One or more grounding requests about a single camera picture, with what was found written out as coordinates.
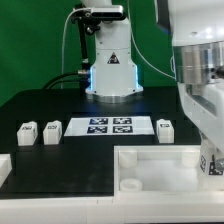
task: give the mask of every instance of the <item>white cylinder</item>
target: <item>white cylinder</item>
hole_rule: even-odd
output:
[[[142,191],[142,182],[137,179],[125,179],[120,182],[120,190],[125,192]]]
[[[135,149],[119,152],[119,165],[123,168],[132,168],[137,166],[138,152]]]
[[[185,167],[196,168],[198,166],[200,153],[195,150],[182,152],[181,163]]]

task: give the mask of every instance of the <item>white foam block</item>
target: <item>white foam block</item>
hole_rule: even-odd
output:
[[[37,123],[29,122],[23,123],[17,132],[17,139],[19,146],[33,145],[38,136]]]
[[[158,120],[156,122],[156,133],[159,143],[174,143],[174,129],[171,121]]]
[[[44,132],[44,144],[45,145],[57,145],[60,142],[62,136],[62,125],[60,121],[54,121],[47,123]]]

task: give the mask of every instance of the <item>warning label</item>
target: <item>warning label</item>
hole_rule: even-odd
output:
[[[108,64],[120,64],[115,53],[113,53],[112,56],[110,57]]]

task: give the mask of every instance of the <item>green backdrop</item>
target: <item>green backdrop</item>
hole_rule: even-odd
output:
[[[156,26],[153,0],[130,0],[132,27],[145,58],[171,74],[171,37]],[[39,89],[61,73],[61,45],[65,19],[77,0],[1,0],[0,4],[0,105],[17,92]],[[126,6],[124,0],[114,4]],[[69,25],[65,71],[80,68],[77,26]],[[88,37],[94,62],[94,37]],[[172,86],[175,81],[149,68],[132,49],[143,86]]]

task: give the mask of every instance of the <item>small white block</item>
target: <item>small white block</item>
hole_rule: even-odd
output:
[[[9,154],[0,155],[0,187],[12,170],[11,157]]]
[[[159,143],[174,143],[174,129],[171,121],[158,120],[156,122],[156,133]]]
[[[47,123],[43,132],[44,145],[57,145],[62,136],[62,125],[60,121]]]
[[[23,123],[19,131],[17,132],[18,145],[33,145],[37,136],[38,131],[36,122],[31,121],[29,123]]]

